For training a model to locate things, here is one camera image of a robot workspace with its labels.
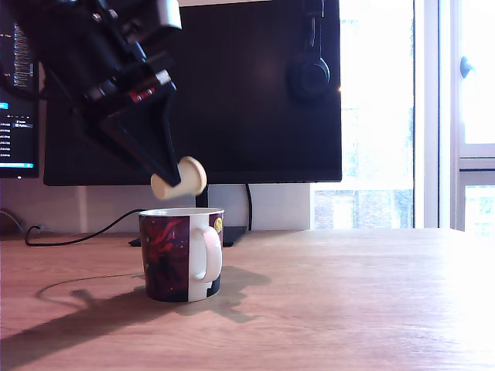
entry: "mug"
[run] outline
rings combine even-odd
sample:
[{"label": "mug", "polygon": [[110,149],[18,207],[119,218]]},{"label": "mug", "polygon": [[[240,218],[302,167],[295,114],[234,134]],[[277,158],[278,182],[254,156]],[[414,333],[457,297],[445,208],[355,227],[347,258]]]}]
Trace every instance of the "mug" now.
[{"label": "mug", "polygon": [[220,289],[224,211],[157,209],[139,213],[146,293],[156,301],[191,302]]}]

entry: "black headphones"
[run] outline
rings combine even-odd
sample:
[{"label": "black headphones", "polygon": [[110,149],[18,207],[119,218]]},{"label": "black headphones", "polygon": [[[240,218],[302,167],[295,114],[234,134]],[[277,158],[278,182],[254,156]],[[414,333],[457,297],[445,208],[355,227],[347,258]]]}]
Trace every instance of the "black headphones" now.
[{"label": "black headphones", "polygon": [[325,0],[303,0],[305,49],[289,67],[292,92],[302,100],[324,94],[330,82],[330,70],[322,58],[322,20]]}]

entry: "computer monitor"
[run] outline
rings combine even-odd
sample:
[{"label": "computer monitor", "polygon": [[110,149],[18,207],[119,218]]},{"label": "computer monitor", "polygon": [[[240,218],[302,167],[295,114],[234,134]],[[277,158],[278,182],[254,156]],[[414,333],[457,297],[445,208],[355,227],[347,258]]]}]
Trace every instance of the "computer monitor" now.
[{"label": "computer monitor", "polygon": [[[177,86],[170,129],[210,184],[328,182],[342,178],[340,17],[326,0],[322,55],[328,92],[301,102],[287,72],[303,51],[302,0],[181,8],[183,30],[163,44]],[[50,79],[44,182],[48,186],[149,184],[88,142]]]},{"label": "computer monitor", "polygon": [[[37,64],[22,30],[1,2],[0,63],[10,84],[38,91]],[[37,102],[13,97],[0,88],[0,179],[39,176],[38,109]]]}]

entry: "desk surface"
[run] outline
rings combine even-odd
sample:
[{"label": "desk surface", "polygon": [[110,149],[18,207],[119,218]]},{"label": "desk surface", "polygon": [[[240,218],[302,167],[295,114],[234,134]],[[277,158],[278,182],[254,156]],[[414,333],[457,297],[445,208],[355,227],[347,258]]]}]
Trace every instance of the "desk surface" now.
[{"label": "desk surface", "polygon": [[147,299],[128,240],[2,244],[2,371],[495,369],[489,240],[253,233],[224,249],[220,293],[188,305]]}]

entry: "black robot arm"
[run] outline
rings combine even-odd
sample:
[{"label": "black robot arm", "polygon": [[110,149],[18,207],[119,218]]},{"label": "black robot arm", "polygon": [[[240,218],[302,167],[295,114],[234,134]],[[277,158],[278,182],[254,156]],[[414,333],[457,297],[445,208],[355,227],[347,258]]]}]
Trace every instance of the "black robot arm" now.
[{"label": "black robot arm", "polygon": [[179,184],[167,121],[176,88],[157,67],[166,54],[146,54],[181,29],[177,0],[2,1],[85,134],[150,177]]}]

